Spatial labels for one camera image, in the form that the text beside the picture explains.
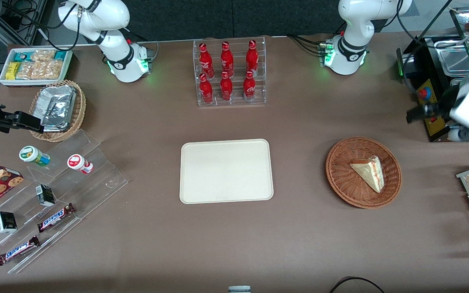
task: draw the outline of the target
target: clear acrylic bottle rack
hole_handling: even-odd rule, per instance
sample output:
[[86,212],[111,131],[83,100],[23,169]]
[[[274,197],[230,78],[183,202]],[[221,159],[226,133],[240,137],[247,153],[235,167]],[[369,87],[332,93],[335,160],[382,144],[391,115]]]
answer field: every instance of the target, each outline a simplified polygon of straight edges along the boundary
[[[252,102],[246,102],[243,99],[243,81],[245,80],[246,61],[245,56],[249,50],[249,41],[256,41],[256,50],[258,51],[258,75],[254,77],[256,89],[254,91],[255,99]],[[231,78],[233,83],[233,94],[230,102],[224,101],[220,91],[220,81],[222,80],[222,65],[220,62],[220,54],[222,53],[222,42],[229,42],[229,47],[234,57],[234,76]],[[213,86],[213,103],[205,104],[200,94],[199,75],[202,73],[200,66],[200,50],[199,44],[205,43],[207,51],[213,59],[213,69],[215,70],[214,78],[209,82]],[[193,41],[193,64],[195,69],[195,83],[197,84],[197,99],[199,106],[231,106],[231,105],[257,105],[267,102],[266,80],[267,80],[267,64],[266,64],[266,48],[264,37],[241,37],[236,39],[203,39]]]
[[[52,148],[47,154],[54,164],[50,168],[30,167],[35,181],[25,181],[18,192],[5,195],[0,204],[0,211],[14,213],[18,230],[11,234],[0,233],[0,254],[18,247],[37,235],[41,245],[24,256],[17,256],[2,267],[11,273],[18,273],[30,262],[43,254],[60,237],[80,223],[86,215],[100,206],[113,194],[119,191],[128,181],[112,163],[108,161],[95,139],[80,130],[70,139]],[[71,154],[81,154],[94,167],[90,174],[67,167],[66,160]],[[52,188],[56,199],[54,206],[42,206],[35,195],[35,187],[46,184]],[[47,231],[39,233],[37,224],[72,203],[76,211]]]

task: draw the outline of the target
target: coca-cola bottle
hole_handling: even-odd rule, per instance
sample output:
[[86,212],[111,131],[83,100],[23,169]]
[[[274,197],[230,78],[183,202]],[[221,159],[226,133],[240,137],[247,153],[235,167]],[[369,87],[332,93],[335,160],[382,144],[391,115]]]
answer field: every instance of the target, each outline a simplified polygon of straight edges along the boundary
[[205,74],[200,74],[200,94],[202,95],[202,100],[205,104],[209,105],[213,103],[213,87],[211,83],[207,80]]
[[227,71],[229,77],[233,77],[235,74],[235,60],[233,53],[229,50],[229,43],[222,42],[222,54],[220,54],[220,60],[222,61],[222,70]]
[[209,52],[207,52],[207,46],[204,43],[199,45],[200,49],[200,66],[202,72],[207,75],[208,79],[215,77],[215,70],[213,69],[213,59]]
[[256,41],[249,41],[249,50],[245,56],[245,61],[247,62],[247,69],[253,72],[253,76],[258,75],[258,51],[256,50]]
[[222,98],[224,101],[229,102],[232,99],[233,83],[229,78],[227,71],[222,72],[222,80],[220,81],[220,89],[222,90]]
[[246,102],[254,101],[254,89],[256,82],[253,78],[253,72],[248,70],[245,73],[245,80],[243,81],[243,98]]

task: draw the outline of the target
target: cake slice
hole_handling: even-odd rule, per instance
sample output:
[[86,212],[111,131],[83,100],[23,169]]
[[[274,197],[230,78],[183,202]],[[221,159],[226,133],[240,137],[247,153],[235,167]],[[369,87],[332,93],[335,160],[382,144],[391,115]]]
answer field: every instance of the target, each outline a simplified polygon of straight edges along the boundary
[[363,160],[353,160],[350,162],[350,167],[352,167],[374,191],[377,193],[381,192],[381,189],[385,186],[385,179],[383,178],[381,162],[377,156]]

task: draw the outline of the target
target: red emergency stop button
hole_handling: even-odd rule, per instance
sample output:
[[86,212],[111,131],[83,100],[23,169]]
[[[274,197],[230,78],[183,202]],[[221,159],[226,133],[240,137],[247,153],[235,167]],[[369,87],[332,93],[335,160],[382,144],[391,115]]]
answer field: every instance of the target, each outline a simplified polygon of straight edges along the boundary
[[424,87],[417,92],[417,96],[420,100],[427,101],[430,100],[432,96],[432,90],[429,87]]

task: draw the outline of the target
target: aluminum foil packet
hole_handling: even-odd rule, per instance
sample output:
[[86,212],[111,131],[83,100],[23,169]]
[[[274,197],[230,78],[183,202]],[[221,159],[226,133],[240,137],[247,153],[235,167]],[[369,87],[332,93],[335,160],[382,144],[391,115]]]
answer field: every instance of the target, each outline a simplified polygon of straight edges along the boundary
[[69,85],[41,90],[33,116],[41,119],[45,132],[62,132],[70,128],[76,96],[76,89]]

